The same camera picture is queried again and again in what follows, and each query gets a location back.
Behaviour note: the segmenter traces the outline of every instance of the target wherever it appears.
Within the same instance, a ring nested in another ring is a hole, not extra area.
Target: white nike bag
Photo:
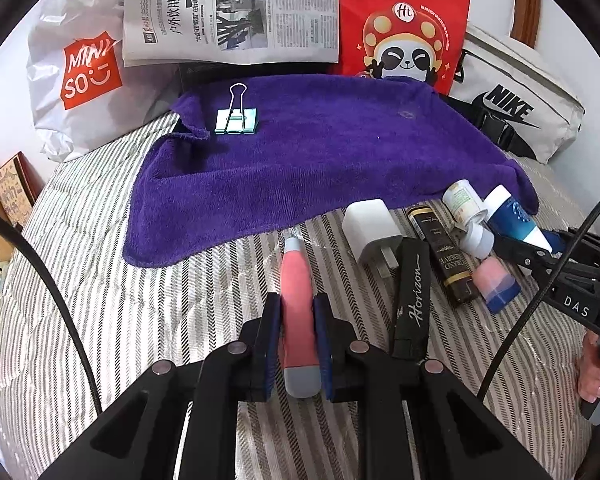
[[[511,38],[498,40],[471,23],[449,95],[505,119],[542,163],[575,139],[584,115],[576,95],[535,50]]]
[[[122,0],[43,0],[27,77],[42,153],[73,160],[165,112],[175,65],[125,68]]]

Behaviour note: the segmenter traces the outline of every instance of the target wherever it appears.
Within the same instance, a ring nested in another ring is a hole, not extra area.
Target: black buckle
[[[507,121],[494,117],[485,108],[479,119],[478,129],[491,139],[496,146],[505,152],[509,151],[511,141],[516,136],[516,130]]]

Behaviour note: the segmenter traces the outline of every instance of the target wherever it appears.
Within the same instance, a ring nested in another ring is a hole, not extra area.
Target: cartoon panda
[[[409,4],[374,12],[365,22],[365,71],[374,78],[408,76],[434,85],[442,65],[445,35],[437,20]]]

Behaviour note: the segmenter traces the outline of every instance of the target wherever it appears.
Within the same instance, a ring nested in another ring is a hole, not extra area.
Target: brown tube
[[[478,298],[480,292],[471,277],[464,254],[451,241],[433,209],[414,207],[407,212],[407,218],[420,239],[429,243],[433,267],[452,306]]]

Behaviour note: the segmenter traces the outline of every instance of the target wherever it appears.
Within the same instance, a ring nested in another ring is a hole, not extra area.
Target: bed
[[[291,229],[234,240],[174,266],[139,269],[122,259],[128,199],[152,143],[178,121],[169,113],[95,152],[58,167],[24,235],[48,265],[80,332],[110,405],[158,359],[186,364],[237,338],[278,290],[284,238],[304,240],[317,291],[359,338],[387,348],[393,283],[355,264],[336,210]],[[543,228],[579,225],[584,216],[551,169],[519,159],[540,197]],[[446,226],[451,216],[430,202]],[[403,232],[414,233],[404,210]],[[537,290],[515,266],[522,293],[498,316],[482,303],[452,310],[432,284],[428,353],[472,391],[510,327]],[[584,330],[542,304],[518,337],[486,399],[488,408],[556,479],[572,478],[589,443],[574,391]],[[238,479],[356,477],[355,404],[287,397],[278,372],[267,404],[238,408]],[[14,479],[36,478],[94,420],[86,378],[66,329],[33,268],[17,253],[0,306],[0,447]]]

